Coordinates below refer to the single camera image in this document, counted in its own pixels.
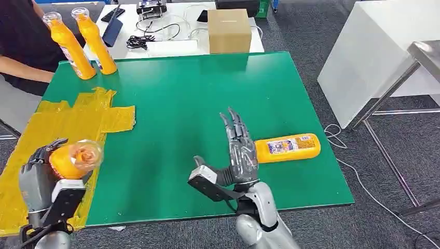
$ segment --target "masking tape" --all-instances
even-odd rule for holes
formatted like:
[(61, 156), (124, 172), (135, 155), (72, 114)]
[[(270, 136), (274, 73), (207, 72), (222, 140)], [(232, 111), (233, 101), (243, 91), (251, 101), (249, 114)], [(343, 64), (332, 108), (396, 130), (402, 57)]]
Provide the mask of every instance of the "masking tape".
[[(69, 139), (67, 144), (89, 139), (104, 146), (106, 132), (133, 129), (134, 106), (111, 107), (116, 91), (101, 87), (93, 90), (93, 93), (80, 93), (72, 108), (67, 101), (40, 102), (0, 175), (0, 237), (16, 235), (20, 227), (28, 223), (28, 210), (18, 186), (18, 172), (36, 149), (61, 137)], [(99, 168), (93, 170), (82, 202), (74, 217), (67, 221), (75, 230), (86, 224), (98, 173)]]

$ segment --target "clear bottle cap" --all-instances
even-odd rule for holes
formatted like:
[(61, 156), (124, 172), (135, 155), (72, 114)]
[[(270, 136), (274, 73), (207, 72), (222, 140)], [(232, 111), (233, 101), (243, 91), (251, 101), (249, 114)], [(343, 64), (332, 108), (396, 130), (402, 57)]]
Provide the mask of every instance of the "clear bottle cap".
[(62, 22), (61, 14), (58, 12), (48, 12), (43, 15), (42, 20), (49, 26)]
[(104, 152), (97, 142), (81, 140), (70, 148), (70, 157), (77, 169), (88, 172), (101, 165)]
[(84, 7), (74, 8), (72, 10), (72, 17), (78, 20), (83, 20), (89, 17), (89, 10)]

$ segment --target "brown box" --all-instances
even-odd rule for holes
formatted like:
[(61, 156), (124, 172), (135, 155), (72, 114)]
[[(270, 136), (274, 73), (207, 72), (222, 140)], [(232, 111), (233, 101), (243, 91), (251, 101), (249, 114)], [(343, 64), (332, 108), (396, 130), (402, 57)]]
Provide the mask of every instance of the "brown box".
[(209, 53), (249, 53), (251, 26), (245, 9), (208, 10)]

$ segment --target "robotic arm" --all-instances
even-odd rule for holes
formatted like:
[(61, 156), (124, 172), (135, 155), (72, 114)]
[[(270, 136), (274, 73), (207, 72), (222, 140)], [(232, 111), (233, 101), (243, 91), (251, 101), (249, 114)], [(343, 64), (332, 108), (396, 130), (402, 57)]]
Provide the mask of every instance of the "robotic arm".
[[(197, 168), (188, 183), (213, 201), (237, 201), (237, 232), (252, 248), (299, 249), (278, 214), (270, 187), (258, 177), (258, 162), (254, 142), (241, 117), (228, 109), (232, 122), (222, 113), (229, 142), (231, 165), (218, 170), (195, 156)], [(229, 190), (223, 186), (234, 184)]]
[(31, 155), (19, 172), (19, 186), (29, 224), (20, 228), (19, 248), (70, 248), (67, 219), (73, 217), (86, 188), (83, 180), (58, 179), (49, 156), (67, 142), (58, 139)]

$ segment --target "orange bottle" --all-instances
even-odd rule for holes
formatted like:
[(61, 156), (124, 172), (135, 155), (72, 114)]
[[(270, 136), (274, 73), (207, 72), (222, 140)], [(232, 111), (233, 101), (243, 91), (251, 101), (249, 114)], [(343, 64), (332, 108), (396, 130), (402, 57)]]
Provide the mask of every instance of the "orange bottle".
[(97, 64), (102, 74), (112, 74), (118, 70), (115, 61), (108, 52), (107, 46), (104, 44), (99, 35), (99, 28), (90, 19), (89, 10), (84, 7), (72, 10), (72, 17), (78, 23), (79, 31), (87, 42), (92, 53), (95, 54)]
[(90, 79), (95, 76), (95, 69), (72, 31), (64, 25), (61, 15), (57, 12), (49, 12), (44, 14), (43, 21), (49, 26), (52, 39), (60, 45), (76, 75), (81, 79)]
[(255, 141), (259, 163), (309, 159), (321, 152), (318, 137), (312, 133)]
[(58, 178), (80, 179), (99, 167), (103, 157), (104, 152), (98, 143), (81, 140), (56, 149), (50, 155), (49, 162)]

